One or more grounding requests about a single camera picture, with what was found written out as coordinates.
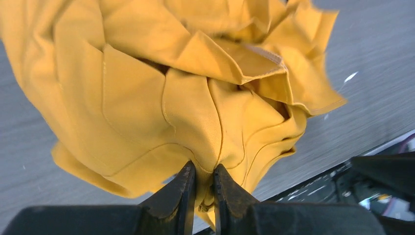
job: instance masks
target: gray table surface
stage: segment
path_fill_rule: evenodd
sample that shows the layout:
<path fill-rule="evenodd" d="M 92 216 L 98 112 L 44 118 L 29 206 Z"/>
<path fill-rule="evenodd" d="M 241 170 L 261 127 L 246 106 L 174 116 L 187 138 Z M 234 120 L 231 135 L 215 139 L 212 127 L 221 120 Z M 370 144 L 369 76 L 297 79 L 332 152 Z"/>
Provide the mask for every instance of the gray table surface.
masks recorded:
<path fill-rule="evenodd" d="M 327 49 L 335 89 L 349 103 L 309 120 L 298 153 L 277 162 L 254 196 L 264 200 L 347 158 L 415 129 L 415 1 L 315 0 L 340 9 Z M 0 231 L 30 205 L 136 204 L 59 169 L 55 136 L 16 84 L 0 47 Z M 195 221 L 195 231 L 205 225 Z"/>

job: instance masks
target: yellow cloth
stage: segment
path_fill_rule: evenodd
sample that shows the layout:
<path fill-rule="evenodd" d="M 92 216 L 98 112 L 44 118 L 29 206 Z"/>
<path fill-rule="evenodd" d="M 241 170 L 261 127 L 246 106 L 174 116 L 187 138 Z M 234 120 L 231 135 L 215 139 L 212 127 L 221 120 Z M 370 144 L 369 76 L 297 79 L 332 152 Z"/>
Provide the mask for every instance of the yellow cloth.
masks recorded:
<path fill-rule="evenodd" d="M 62 169 L 133 198 L 190 159 L 213 226 L 219 163 L 252 192 L 307 117 L 345 104 L 324 68 L 336 15 L 309 0 L 0 0 L 0 37 Z"/>

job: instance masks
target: crumpled garment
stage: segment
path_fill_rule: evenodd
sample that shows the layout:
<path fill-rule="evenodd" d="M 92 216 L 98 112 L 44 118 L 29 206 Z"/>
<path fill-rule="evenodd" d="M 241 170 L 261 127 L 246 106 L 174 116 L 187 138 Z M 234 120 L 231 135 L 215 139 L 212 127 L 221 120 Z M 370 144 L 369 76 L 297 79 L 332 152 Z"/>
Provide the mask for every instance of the crumpled garment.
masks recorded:
<path fill-rule="evenodd" d="M 309 0 L 0 0 L 0 37 L 62 169 L 134 198 L 192 160 L 214 226 L 218 164 L 252 192 L 308 117 L 345 104 L 324 68 L 336 16 Z"/>

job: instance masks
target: cable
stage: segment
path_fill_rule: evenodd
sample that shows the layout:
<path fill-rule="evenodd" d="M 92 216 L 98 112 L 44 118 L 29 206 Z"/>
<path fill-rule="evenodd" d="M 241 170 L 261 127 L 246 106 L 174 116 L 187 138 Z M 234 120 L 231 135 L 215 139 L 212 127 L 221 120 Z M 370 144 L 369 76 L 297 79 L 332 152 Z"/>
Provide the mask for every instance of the cable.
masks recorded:
<path fill-rule="evenodd" d="M 408 136 L 404 141 L 401 142 L 401 145 L 399 147 L 398 153 L 403 153 L 405 151 L 406 146 L 408 145 L 408 143 L 415 139 L 415 133 L 413 133 L 412 135 Z"/>
<path fill-rule="evenodd" d="M 415 133 L 408 136 L 404 141 L 401 142 L 400 146 L 399 146 L 399 150 L 398 153 L 403 153 L 405 152 L 405 148 L 408 145 L 408 143 L 415 139 Z M 390 211 L 392 210 L 392 207 L 395 205 L 396 203 L 396 198 L 392 197 L 391 200 L 388 203 L 388 207 L 386 208 L 386 210 L 382 213 L 383 216 L 388 216 L 388 214 L 390 213 Z"/>

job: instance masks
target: seam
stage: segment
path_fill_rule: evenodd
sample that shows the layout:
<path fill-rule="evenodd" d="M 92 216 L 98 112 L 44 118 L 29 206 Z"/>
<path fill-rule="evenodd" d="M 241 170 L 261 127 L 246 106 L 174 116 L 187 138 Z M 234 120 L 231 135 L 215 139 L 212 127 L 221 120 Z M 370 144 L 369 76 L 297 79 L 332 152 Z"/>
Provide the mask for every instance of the seam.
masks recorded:
<path fill-rule="evenodd" d="M 291 141 L 292 139 L 295 139 L 295 138 L 300 138 L 301 136 L 303 136 L 303 134 L 304 134 L 304 131 L 301 133 L 301 134 L 299 134 L 299 135 L 296 135 L 296 136 L 293 136 L 293 137 L 290 137 L 290 138 L 288 138 L 288 139 L 285 139 L 285 140 L 280 140 L 280 141 L 276 141 L 276 142 L 273 142 L 273 143 L 269 143 L 269 144 L 266 144 L 266 145 L 264 145 L 264 146 L 262 146 L 258 151 L 257 151 L 257 153 L 255 154 L 255 157 L 252 159 L 252 163 L 251 163 L 251 165 L 250 165 L 250 167 L 249 167 L 249 169 L 248 169 L 248 171 L 247 171 L 247 173 L 245 174 L 245 176 L 244 176 L 244 180 L 242 181 L 242 185 L 245 183 L 245 180 L 246 180 L 246 178 L 247 178 L 247 176 L 249 175 L 249 173 L 250 173 L 250 171 L 251 171 L 251 168 L 252 168 L 252 165 L 254 164 L 254 162 L 255 162 L 255 159 L 256 159 L 256 157 L 258 156 L 258 153 L 263 149 L 263 148 L 265 148 L 265 147 L 267 147 L 267 146 L 269 146 L 269 145 L 271 145 L 271 144 L 274 144 L 274 143 L 278 143 L 278 142 L 285 142 L 285 141 Z M 279 154 L 278 156 L 276 156 L 275 158 L 273 158 L 271 161 L 273 161 L 274 159 L 276 159 L 276 158 L 278 158 L 278 157 L 280 157 L 281 156 L 281 154 Z"/>
<path fill-rule="evenodd" d="M 217 157 L 217 160 L 216 160 L 215 166 L 214 166 L 214 168 L 213 168 L 213 170 L 212 170 L 212 172 L 213 172 L 213 171 L 216 169 L 216 167 L 218 166 L 219 159 L 220 159 L 221 154 L 222 154 L 222 148 L 223 148 L 223 128 L 222 128 L 222 120 L 221 120 L 221 117 L 220 117 L 220 115 L 219 115 L 218 107 L 217 107 L 217 105 L 216 105 L 215 100 L 213 99 L 212 92 L 211 92 L 210 87 L 209 87 L 209 79 L 210 79 L 210 78 L 206 78 L 207 89 L 209 90 L 209 95 L 210 95 L 210 98 L 212 99 L 212 102 L 213 102 L 213 104 L 214 104 L 214 106 L 215 106 L 215 109 L 216 109 L 216 114 L 218 115 L 219 125 L 220 125 L 220 128 L 221 128 L 221 146 L 220 146 L 220 149 L 219 149 L 219 155 L 218 155 L 218 157 Z"/>
<path fill-rule="evenodd" d="M 255 183 L 255 184 L 258 184 L 258 183 L 259 183 L 259 180 L 261 179 L 261 178 L 260 178 L 260 175 L 262 174 L 262 172 L 264 171 L 264 169 L 265 169 L 265 168 L 267 168 L 268 166 L 269 166 L 269 167 L 272 167 L 272 165 L 273 165 L 273 164 L 275 164 L 275 163 L 277 163 L 277 161 L 278 161 L 278 160 L 283 159 L 283 158 L 286 158 L 286 157 L 289 157 L 289 156 L 291 156 L 291 155 L 295 154 L 295 151 L 294 151 L 294 152 L 289 152 L 290 150 L 293 150 L 293 148 L 294 148 L 294 146 L 293 146 L 291 149 L 289 149 L 287 152 L 285 152 L 285 153 L 283 153 L 283 154 L 281 154 L 281 155 L 278 155 L 278 156 L 276 156 L 276 157 L 272 158 L 269 162 L 267 162 L 267 163 L 265 164 L 265 166 L 261 169 L 260 173 L 259 173 L 259 174 L 257 175 L 257 177 L 255 178 L 254 183 Z"/>
<path fill-rule="evenodd" d="M 102 105 L 101 105 L 101 111 L 102 116 L 105 119 L 105 122 L 111 127 L 112 130 L 114 130 L 119 136 L 121 136 L 123 139 L 125 139 L 127 142 L 134 144 L 134 141 L 126 136 L 124 136 L 120 131 L 118 131 L 117 128 L 114 127 L 112 122 L 108 119 L 107 114 L 105 112 L 105 104 L 106 104 L 106 73 L 107 73 L 107 64 L 105 62 L 105 54 L 103 53 L 103 62 L 102 62 Z"/>
<path fill-rule="evenodd" d="M 284 86 L 284 90 L 285 90 L 285 102 L 288 103 L 288 96 L 290 96 L 290 102 L 294 103 L 294 96 L 293 96 L 293 92 L 291 89 L 291 83 L 290 83 L 290 71 L 287 67 L 285 67 L 286 70 L 286 78 L 285 81 L 287 82 L 287 84 Z"/>
<path fill-rule="evenodd" d="M 231 61 L 231 63 L 232 63 L 232 66 L 234 66 L 237 70 L 238 70 L 238 72 L 239 72 L 239 74 L 237 75 L 237 78 L 238 79 L 241 79 L 241 82 L 239 83 L 237 83 L 238 85 L 243 85 L 244 83 L 246 83 L 246 82 L 249 82 L 249 81 L 251 81 L 251 80 L 255 80 L 255 79 L 261 79 L 261 78 L 263 78 L 263 77 L 265 77 L 265 76 L 269 76 L 269 75 L 273 75 L 273 73 L 275 73 L 276 71 L 278 71 L 278 70 L 280 70 L 280 68 L 276 68 L 276 69 L 271 69 L 271 70 L 269 70 L 269 71 L 267 71 L 267 72 L 264 72 L 264 73 L 262 73 L 262 74 L 260 74 L 260 75 L 255 75 L 255 76 L 246 76 L 246 75 L 244 75 L 244 73 L 242 72 L 242 70 L 241 70 L 241 67 L 238 65 L 238 63 L 223 49 L 223 48 L 221 48 L 212 38 L 209 38 L 208 36 L 207 36 L 207 38 L 204 38 L 204 39 L 206 39 L 206 40 L 209 40 L 211 43 L 213 43 L 215 46 L 216 46 L 216 48 L 218 49 L 218 50 L 220 50 L 222 53 L 223 53 L 223 55 L 228 59 L 228 60 L 230 60 Z"/>
<path fill-rule="evenodd" d="M 126 165 L 124 165 L 123 167 L 121 167 L 119 170 L 115 171 L 115 172 L 114 172 L 114 173 L 112 173 L 111 175 L 102 175 L 102 176 L 103 176 L 103 177 L 114 177 L 114 176 L 116 176 L 118 173 L 120 173 L 120 172 L 122 172 L 123 170 L 125 170 L 126 168 L 128 168 L 130 165 L 132 165 L 132 164 L 134 164 L 135 162 L 139 161 L 139 160 L 142 158 L 142 156 L 144 156 L 144 155 L 146 155 L 146 154 L 150 153 L 151 151 L 153 151 L 153 150 L 155 150 L 155 149 L 157 149 L 157 148 L 160 148 L 160 147 L 162 147 L 162 146 L 164 146 L 164 145 L 169 145 L 169 144 L 174 144 L 174 145 L 181 146 L 181 147 L 183 147 L 183 148 L 185 148 L 185 149 L 189 150 L 189 151 L 193 154 L 193 156 L 195 156 L 195 155 L 194 155 L 194 153 L 193 153 L 193 151 L 192 151 L 191 149 L 189 149 L 189 148 L 187 148 L 187 147 L 185 147 L 185 146 L 183 146 L 183 145 L 181 145 L 181 144 L 178 144 L 178 143 L 163 143 L 163 144 L 158 145 L 158 146 L 156 146 L 156 147 L 154 147 L 154 148 L 152 148 L 152 149 L 150 149 L 150 150 L 146 151 L 145 153 L 141 154 L 139 157 L 137 157 L 137 158 L 135 158 L 133 161 L 131 161 L 131 162 L 127 163 Z"/>
<path fill-rule="evenodd" d="M 253 94 L 252 90 L 248 90 L 248 91 L 251 93 L 251 99 L 244 104 L 244 106 L 245 106 L 244 111 L 246 110 L 248 104 L 252 103 L 252 100 L 254 99 L 254 94 Z M 244 123 L 244 121 L 245 121 L 245 115 L 243 115 L 242 118 L 243 118 L 242 123 Z M 243 126 L 242 126 L 242 133 L 241 133 L 241 135 L 242 135 L 242 148 L 244 150 L 244 157 L 235 166 L 227 167 L 227 169 L 237 168 L 241 163 L 244 162 L 244 160 L 246 158 L 245 142 L 244 142 L 244 129 L 243 129 Z"/>
<path fill-rule="evenodd" d="M 262 48 L 260 48 L 260 47 L 255 47 L 255 46 L 252 46 L 252 45 L 249 45 L 249 44 L 243 44 L 243 46 L 244 46 L 245 48 L 247 48 L 247 49 L 251 50 L 252 52 L 255 52 L 256 54 L 258 54 L 258 55 L 260 55 L 260 56 L 264 57 L 265 59 L 271 60 L 272 62 L 276 63 L 276 64 L 277 64 L 277 65 L 279 65 L 280 67 L 283 67 L 284 69 L 286 69 L 286 70 L 287 70 L 287 67 L 286 67 L 286 66 L 285 66 L 285 64 L 282 62 L 282 61 L 283 61 L 283 59 L 282 59 L 282 57 L 281 57 L 280 55 L 277 55 L 277 54 L 271 53 L 271 52 L 269 52 L 269 51 L 267 51 L 267 50 L 264 50 L 264 49 L 262 49 Z M 280 69 L 280 68 L 270 70 L 269 72 L 266 72 L 265 74 L 270 73 L 270 72 L 272 72 L 272 71 L 277 71 L 277 70 L 279 70 L 279 69 Z"/>
<path fill-rule="evenodd" d="M 62 84 L 61 83 L 58 83 L 58 87 L 59 87 L 59 89 L 60 89 L 60 95 L 62 96 L 62 100 L 63 100 L 63 102 L 65 103 L 65 101 L 66 101 L 66 99 L 64 99 L 63 98 L 63 91 L 64 91 L 64 89 L 63 89 L 63 87 L 62 87 Z M 67 108 L 67 105 L 63 105 L 63 107 L 65 108 L 65 115 L 66 115 L 66 117 L 67 117 L 67 119 L 69 120 L 69 122 L 72 124 L 72 126 L 74 127 L 74 132 L 75 132 L 75 135 L 76 135 L 76 137 L 78 137 L 78 139 L 80 140 L 80 142 L 81 142 L 81 144 L 82 144 L 82 146 L 83 146 L 83 150 L 85 151 L 85 153 L 87 153 L 87 155 L 90 157 L 90 158 L 93 158 L 93 159 L 95 159 L 95 160 L 97 160 L 98 162 L 100 162 L 101 164 L 103 164 L 105 167 L 109 167 L 105 162 L 103 162 L 103 161 L 101 161 L 100 159 L 98 159 L 97 157 L 95 157 L 94 155 L 92 155 L 89 151 L 88 151 L 88 148 L 87 148 L 87 146 L 86 146 L 86 144 L 85 144 L 85 142 L 84 142 L 84 139 L 81 137 L 81 135 L 79 134 L 79 132 L 78 132 L 78 126 L 75 124 L 75 122 L 74 121 L 72 121 L 72 119 L 70 118 L 70 116 L 69 116 L 69 113 L 68 113 L 68 108 Z"/>
<path fill-rule="evenodd" d="M 166 112 L 166 101 L 165 101 L 165 90 L 166 90 L 166 84 L 167 84 L 167 73 L 164 76 L 164 84 L 163 84 L 163 91 L 161 93 L 161 112 L 163 113 L 163 118 L 164 120 L 171 126 L 173 127 L 173 131 L 174 131 L 174 137 L 176 137 L 176 126 L 172 124 L 172 122 L 170 121 L 170 119 L 167 116 L 167 112 Z"/>
<path fill-rule="evenodd" d="M 259 132 L 261 132 L 261 131 L 263 131 L 263 130 L 266 130 L 266 129 L 269 129 L 269 128 L 273 128 L 273 127 L 276 127 L 276 126 L 279 126 L 279 125 L 281 125 L 281 124 L 283 124 L 283 123 L 285 123 L 285 122 L 287 122 L 288 120 L 290 120 L 292 117 L 290 116 L 288 119 L 285 119 L 283 122 L 281 122 L 281 123 L 278 123 L 278 124 L 276 124 L 276 125 L 271 125 L 271 126 L 266 126 L 266 127 L 263 127 L 263 128 L 260 128 L 259 130 L 257 130 L 257 131 L 255 131 L 254 133 L 252 133 L 249 137 L 248 137 L 248 139 L 246 140 L 246 143 L 248 143 L 249 142 L 249 140 L 251 140 L 251 138 L 253 137 L 253 136 L 255 136 L 255 135 L 257 135 Z"/>
<path fill-rule="evenodd" d="M 334 102 L 334 103 L 331 103 L 331 104 L 329 104 L 329 105 L 327 105 L 327 106 L 325 106 L 324 108 L 320 108 L 320 109 L 312 109 L 311 111 L 319 111 L 319 110 L 323 110 L 323 109 L 330 109 L 330 107 L 333 107 L 333 106 L 335 106 L 336 104 L 338 104 L 338 103 L 341 103 L 341 102 L 344 102 L 344 101 L 347 101 L 346 99 L 341 99 L 341 100 L 338 100 L 338 101 L 336 101 L 336 102 Z"/>

